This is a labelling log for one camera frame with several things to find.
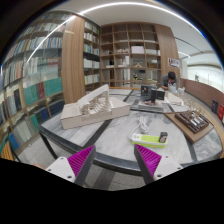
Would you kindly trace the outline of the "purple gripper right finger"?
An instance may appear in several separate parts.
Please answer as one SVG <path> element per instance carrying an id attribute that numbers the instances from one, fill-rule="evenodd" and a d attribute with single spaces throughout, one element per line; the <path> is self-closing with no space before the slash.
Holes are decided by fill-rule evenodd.
<path id="1" fill-rule="evenodd" d="M 182 166 L 171 157 L 161 156 L 138 144 L 134 145 L 134 155 L 146 184 L 182 169 Z"/>

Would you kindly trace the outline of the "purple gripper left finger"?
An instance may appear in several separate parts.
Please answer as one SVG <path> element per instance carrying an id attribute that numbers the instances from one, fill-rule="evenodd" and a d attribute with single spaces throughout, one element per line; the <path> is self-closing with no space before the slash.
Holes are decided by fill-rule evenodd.
<path id="1" fill-rule="evenodd" d="M 95 158 L 94 145 L 66 158 L 59 157 L 46 170 L 56 176 L 82 186 Z"/>

